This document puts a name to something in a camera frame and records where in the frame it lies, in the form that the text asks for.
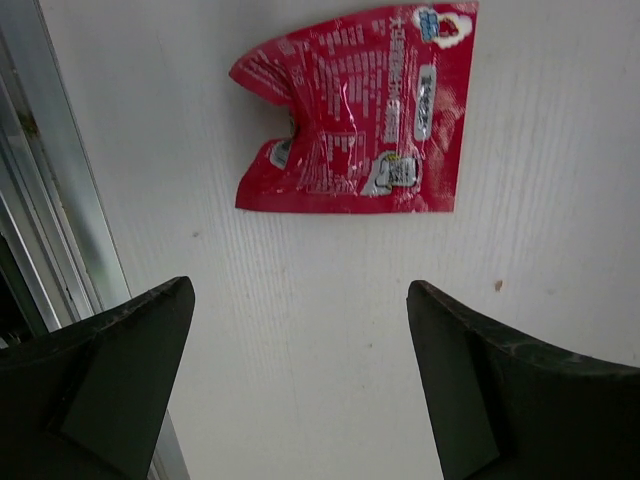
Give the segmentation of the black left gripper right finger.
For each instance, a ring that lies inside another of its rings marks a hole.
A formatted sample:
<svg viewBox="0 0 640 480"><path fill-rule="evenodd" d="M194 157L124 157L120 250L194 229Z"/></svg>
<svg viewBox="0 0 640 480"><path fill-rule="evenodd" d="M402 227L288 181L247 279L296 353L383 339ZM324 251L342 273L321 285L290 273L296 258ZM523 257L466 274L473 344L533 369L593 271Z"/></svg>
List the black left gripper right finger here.
<svg viewBox="0 0 640 480"><path fill-rule="evenodd" d="M639 371L541 341L432 284L408 322L447 479L635 479Z"/></svg>

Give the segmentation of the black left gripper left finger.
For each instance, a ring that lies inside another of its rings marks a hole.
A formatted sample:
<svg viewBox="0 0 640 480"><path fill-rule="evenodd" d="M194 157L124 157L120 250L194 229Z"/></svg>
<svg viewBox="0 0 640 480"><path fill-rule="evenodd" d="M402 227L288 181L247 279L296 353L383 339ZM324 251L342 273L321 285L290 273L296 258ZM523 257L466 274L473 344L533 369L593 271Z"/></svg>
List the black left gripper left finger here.
<svg viewBox="0 0 640 480"><path fill-rule="evenodd" d="M146 478L194 307L176 277L2 350L2 478Z"/></svg>

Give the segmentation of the red snack packet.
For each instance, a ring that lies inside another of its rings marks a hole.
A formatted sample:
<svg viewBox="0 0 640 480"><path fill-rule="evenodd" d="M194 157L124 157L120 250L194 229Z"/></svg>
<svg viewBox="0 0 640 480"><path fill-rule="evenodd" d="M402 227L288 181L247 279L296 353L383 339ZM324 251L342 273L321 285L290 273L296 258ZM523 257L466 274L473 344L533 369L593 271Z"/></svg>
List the red snack packet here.
<svg viewBox="0 0 640 480"><path fill-rule="evenodd" d="M475 1L384 6L269 40L230 77L288 109L239 209L302 214L449 213L455 204Z"/></svg>

